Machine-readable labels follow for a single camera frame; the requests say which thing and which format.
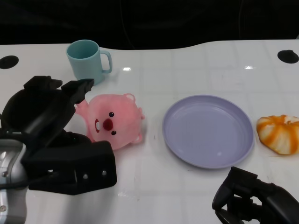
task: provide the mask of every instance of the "light blue mug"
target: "light blue mug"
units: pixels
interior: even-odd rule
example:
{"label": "light blue mug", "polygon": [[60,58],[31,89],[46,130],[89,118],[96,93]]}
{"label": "light blue mug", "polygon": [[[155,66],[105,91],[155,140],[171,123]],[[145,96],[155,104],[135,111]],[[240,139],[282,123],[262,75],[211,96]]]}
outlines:
{"label": "light blue mug", "polygon": [[[109,69],[103,70],[100,54],[108,57]],[[112,71],[112,58],[108,51],[100,50],[98,44],[90,40],[75,41],[66,50],[75,77],[79,79],[93,78],[94,84],[104,79],[104,73]]]}

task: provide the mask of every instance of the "purple plate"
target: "purple plate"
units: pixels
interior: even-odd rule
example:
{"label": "purple plate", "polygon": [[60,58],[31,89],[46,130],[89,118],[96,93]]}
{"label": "purple plate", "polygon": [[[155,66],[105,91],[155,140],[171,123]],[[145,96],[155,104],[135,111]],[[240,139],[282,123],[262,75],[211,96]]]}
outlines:
{"label": "purple plate", "polygon": [[176,102],[163,119],[169,149],[201,168],[231,167],[252,150],[254,132],[249,117],[235,104],[199,95]]}

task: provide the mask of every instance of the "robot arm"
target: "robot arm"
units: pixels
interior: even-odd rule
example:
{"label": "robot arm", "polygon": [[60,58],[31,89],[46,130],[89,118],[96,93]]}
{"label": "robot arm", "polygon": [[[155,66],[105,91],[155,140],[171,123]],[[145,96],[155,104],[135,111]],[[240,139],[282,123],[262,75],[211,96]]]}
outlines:
{"label": "robot arm", "polygon": [[[254,204],[250,199],[253,196],[262,205]],[[217,191],[212,208],[223,224],[240,224],[242,220],[252,219],[261,224],[299,224],[299,203],[289,192],[236,167],[231,168]]]}
{"label": "robot arm", "polygon": [[61,85],[33,77],[0,115],[0,224],[25,223],[28,187],[76,195],[116,184],[110,143],[63,130],[93,80]]}

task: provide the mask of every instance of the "pink stuffed animal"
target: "pink stuffed animal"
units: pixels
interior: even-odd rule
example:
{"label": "pink stuffed animal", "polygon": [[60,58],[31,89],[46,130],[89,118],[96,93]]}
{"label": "pink stuffed animal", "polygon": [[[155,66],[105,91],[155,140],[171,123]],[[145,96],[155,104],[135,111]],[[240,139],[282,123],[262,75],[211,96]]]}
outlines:
{"label": "pink stuffed animal", "polygon": [[77,104],[76,113],[84,118],[92,142],[107,140],[115,150],[142,141],[144,115],[132,94],[98,95],[89,104],[86,100]]}

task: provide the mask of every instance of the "white tabletop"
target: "white tabletop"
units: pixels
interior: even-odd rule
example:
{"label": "white tabletop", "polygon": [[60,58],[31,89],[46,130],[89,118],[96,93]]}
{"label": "white tabletop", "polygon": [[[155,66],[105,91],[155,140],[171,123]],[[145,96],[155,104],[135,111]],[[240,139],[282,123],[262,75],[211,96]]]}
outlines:
{"label": "white tabletop", "polygon": [[[0,111],[33,76],[74,80],[67,44],[2,45],[0,58],[19,57],[0,69]],[[261,116],[299,117],[299,63],[286,64],[277,53],[299,54],[298,40],[210,42],[185,49],[109,50],[113,72],[86,99],[103,93],[132,93],[143,108],[144,139],[115,151],[114,187],[77,196],[28,191],[27,224],[219,224],[212,200],[229,168],[205,170],[188,165],[165,146],[165,111],[181,98],[221,96],[240,106],[253,125]],[[107,59],[103,57],[104,68]],[[84,133],[77,115],[66,127]],[[253,152],[237,167],[287,189],[299,200],[299,156],[278,156],[256,133]]]}

